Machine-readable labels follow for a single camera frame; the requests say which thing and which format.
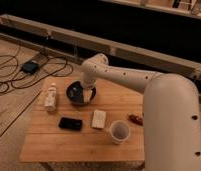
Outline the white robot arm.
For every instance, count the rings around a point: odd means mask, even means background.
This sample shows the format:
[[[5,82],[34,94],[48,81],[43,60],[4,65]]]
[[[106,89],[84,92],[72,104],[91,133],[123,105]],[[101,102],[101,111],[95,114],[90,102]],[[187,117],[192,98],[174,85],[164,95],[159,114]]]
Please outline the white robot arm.
[[[179,75],[113,67],[103,54],[82,63],[81,85],[103,78],[143,94],[145,171],[201,171],[201,121],[195,84]]]

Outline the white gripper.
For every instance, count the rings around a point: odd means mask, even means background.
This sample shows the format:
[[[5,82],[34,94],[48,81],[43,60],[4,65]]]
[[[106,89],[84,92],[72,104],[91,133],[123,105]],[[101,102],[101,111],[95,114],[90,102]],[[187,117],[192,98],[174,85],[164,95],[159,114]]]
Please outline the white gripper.
[[[89,100],[92,100],[96,95],[96,88],[94,88],[95,82],[96,82],[95,77],[88,75],[86,73],[82,74],[81,86],[84,88],[83,98],[85,103],[89,102]]]

